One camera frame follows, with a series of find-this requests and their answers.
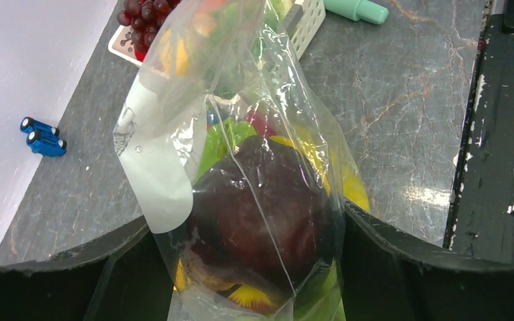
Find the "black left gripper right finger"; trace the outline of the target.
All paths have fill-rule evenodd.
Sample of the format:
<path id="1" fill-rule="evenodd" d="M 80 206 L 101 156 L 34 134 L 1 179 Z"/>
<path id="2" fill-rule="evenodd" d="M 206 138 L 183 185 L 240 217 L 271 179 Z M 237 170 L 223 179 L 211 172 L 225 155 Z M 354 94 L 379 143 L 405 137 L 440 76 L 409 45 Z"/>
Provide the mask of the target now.
<path id="1" fill-rule="evenodd" d="M 425 242 L 345 202 L 348 320 L 514 320 L 514 265 Z"/>

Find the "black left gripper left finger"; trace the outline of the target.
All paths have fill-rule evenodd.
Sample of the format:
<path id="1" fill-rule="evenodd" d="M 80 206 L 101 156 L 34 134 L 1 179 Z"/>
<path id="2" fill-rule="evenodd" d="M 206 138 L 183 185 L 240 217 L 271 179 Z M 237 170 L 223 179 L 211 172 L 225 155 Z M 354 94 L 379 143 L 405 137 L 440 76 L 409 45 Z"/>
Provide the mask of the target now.
<path id="1" fill-rule="evenodd" d="M 143 218 L 45 261 L 0 266 L 0 320 L 166 320 L 172 293 Z"/>

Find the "purple fake sweet potato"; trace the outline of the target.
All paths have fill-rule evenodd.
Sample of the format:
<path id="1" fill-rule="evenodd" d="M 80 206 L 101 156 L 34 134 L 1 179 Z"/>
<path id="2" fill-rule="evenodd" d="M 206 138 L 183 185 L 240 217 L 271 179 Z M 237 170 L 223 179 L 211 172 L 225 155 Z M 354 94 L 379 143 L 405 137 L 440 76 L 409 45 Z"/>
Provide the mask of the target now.
<path id="1" fill-rule="evenodd" d="M 203 274 L 291 296 L 335 255 L 334 212 L 313 167 L 270 138 L 250 136 L 193 188 L 190 262 Z"/>

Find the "clear zip top bag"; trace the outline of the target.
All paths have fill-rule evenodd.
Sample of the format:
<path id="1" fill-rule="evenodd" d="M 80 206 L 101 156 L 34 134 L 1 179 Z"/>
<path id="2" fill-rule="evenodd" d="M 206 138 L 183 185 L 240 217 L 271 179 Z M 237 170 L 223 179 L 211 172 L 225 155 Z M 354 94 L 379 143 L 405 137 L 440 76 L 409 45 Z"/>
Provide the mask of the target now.
<path id="1" fill-rule="evenodd" d="M 181 1 L 155 36 L 113 137 L 174 283 L 172 320 L 344 320 L 344 206 L 369 201 L 342 129 L 310 89 L 283 24 L 294 1 Z M 291 296 L 201 273 L 186 222 L 199 178 L 250 136 L 294 148 L 334 212 L 335 255 Z"/>

